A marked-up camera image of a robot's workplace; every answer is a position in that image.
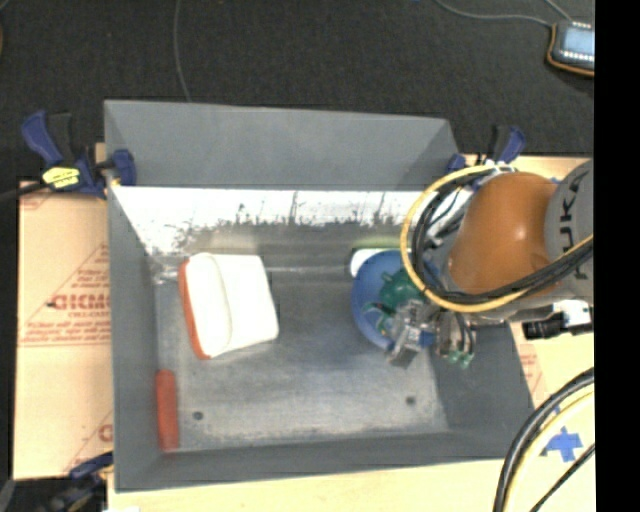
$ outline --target clamp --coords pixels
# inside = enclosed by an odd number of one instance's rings
[[[135,185],[136,167],[126,149],[118,149],[105,162],[92,163],[85,149],[74,155],[69,137],[71,116],[56,114],[47,118],[39,110],[22,123],[27,146],[40,155],[45,168],[42,181],[54,192],[79,192],[105,199],[105,171],[115,170],[121,185]]]
[[[493,127],[493,137],[489,153],[483,161],[476,163],[488,165],[491,163],[508,164],[515,160],[524,150],[526,138],[517,126],[497,125]],[[455,153],[447,162],[447,174],[467,167],[466,158],[462,153]]]
[[[90,502],[102,500],[105,481],[100,473],[111,465],[113,452],[98,455],[76,466],[69,472],[73,484],[53,496],[46,505],[38,506],[36,512],[76,512]]]

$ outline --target green object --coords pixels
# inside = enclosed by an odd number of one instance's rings
[[[460,368],[466,370],[467,368],[469,368],[469,364],[471,364],[472,360],[473,354],[464,354],[460,357]]]
[[[396,309],[399,304],[407,302],[410,299],[425,301],[420,290],[409,278],[409,274],[403,268],[395,274],[389,275],[386,272],[382,274],[384,286],[380,290],[380,301],[390,308]]]
[[[461,352],[459,350],[452,350],[447,354],[447,363],[456,364],[460,359]]]

